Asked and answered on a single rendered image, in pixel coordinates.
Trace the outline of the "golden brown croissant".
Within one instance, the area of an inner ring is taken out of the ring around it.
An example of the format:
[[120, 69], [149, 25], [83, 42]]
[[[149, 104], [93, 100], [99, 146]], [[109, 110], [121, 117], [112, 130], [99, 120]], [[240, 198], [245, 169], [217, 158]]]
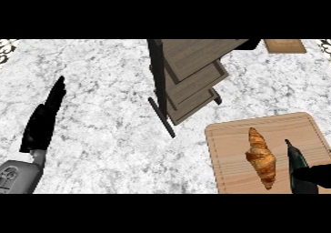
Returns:
[[276, 157], [266, 145], [263, 135], [254, 127], [248, 129], [248, 142], [246, 160], [252, 165], [264, 188], [270, 190], [276, 181]]

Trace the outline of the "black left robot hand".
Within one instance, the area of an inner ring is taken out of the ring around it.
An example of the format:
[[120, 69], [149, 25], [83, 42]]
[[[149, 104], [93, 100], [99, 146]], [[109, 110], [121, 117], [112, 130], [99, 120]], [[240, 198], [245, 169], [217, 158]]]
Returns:
[[59, 76], [46, 102], [37, 105], [37, 108], [30, 116], [24, 132], [19, 151], [28, 153], [31, 150], [46, 150], [53, 136], [55, 117], [65, 96], [65, 78]]

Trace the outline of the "small brown wooden board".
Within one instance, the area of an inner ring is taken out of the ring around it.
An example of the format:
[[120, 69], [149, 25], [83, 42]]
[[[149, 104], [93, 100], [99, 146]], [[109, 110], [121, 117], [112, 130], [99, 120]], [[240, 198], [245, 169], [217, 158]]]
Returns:
[[273, 54], [304, 54], [307, 49], [299, 39], [264, 39], [267, 51]]

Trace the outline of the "grey wooden tiered basket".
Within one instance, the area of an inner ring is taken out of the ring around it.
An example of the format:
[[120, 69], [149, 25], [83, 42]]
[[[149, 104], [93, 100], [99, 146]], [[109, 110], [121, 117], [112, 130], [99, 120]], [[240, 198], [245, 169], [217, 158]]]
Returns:
[[179, 125], [214, 101], [214, 85], [229, 76], [220, 63], [246, 39], [148, 39], [149, 71], [156, 100], [148, 98], [158, 119], [174, 137], [167, 119]]

